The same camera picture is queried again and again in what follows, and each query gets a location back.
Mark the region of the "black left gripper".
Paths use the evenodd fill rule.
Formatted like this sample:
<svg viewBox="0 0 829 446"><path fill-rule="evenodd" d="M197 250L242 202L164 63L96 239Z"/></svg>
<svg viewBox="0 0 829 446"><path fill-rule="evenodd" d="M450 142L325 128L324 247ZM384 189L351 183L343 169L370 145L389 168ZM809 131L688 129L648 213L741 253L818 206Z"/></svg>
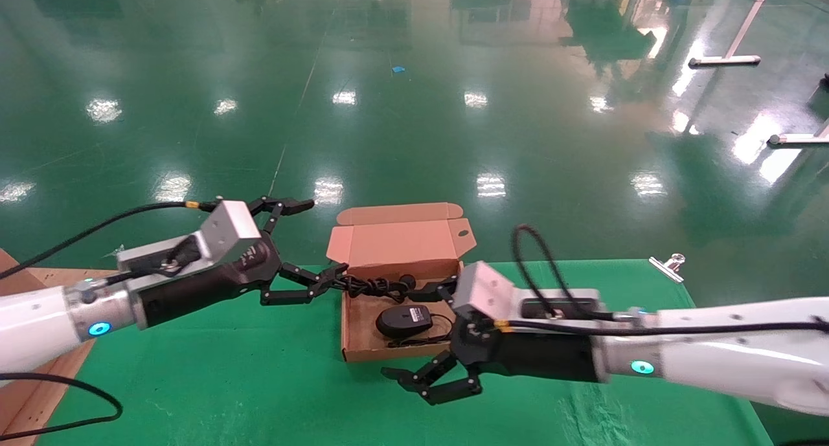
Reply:
<svg viewBox="0 0 829 446"><path fill-rule="evenodd" d="M262 231L272 236L279 218L298 215L313 209L314 205L313 199L262 196L249 202L248 210L252 217L261 213L269 215ZM335 263L315 274L292 263L282 263L272 241L258 241L243 252L239 260L139 291L137 301L141 304L143 319L137 325L142 330L157 327L255 289L261 290L261 306L310 304L328 292L347 269L348 263ZM302 289L270 290L277 275L299 284Z"/></svg>

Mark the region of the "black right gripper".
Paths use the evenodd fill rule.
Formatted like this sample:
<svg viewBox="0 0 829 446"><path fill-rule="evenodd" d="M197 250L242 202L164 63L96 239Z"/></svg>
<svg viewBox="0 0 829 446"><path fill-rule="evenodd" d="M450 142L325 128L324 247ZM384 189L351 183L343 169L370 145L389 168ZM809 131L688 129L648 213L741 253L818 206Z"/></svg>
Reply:
<svg viewBox="0 0 829 446"><path fill-rule="evenodd" d="M412 302L454 302L458 275L426 283L408 292ZM416 372L383 367L381 374L396 381L405 391L420 396L429 405L441 405L478 396L483 392L480 374L532 376L541 379L598 383L592 340L560 332L516 328L501 332L494 319L469 307L457 309L450 351L435 355ZM439 380L462 364L466 376L440 383Z"/></svg>

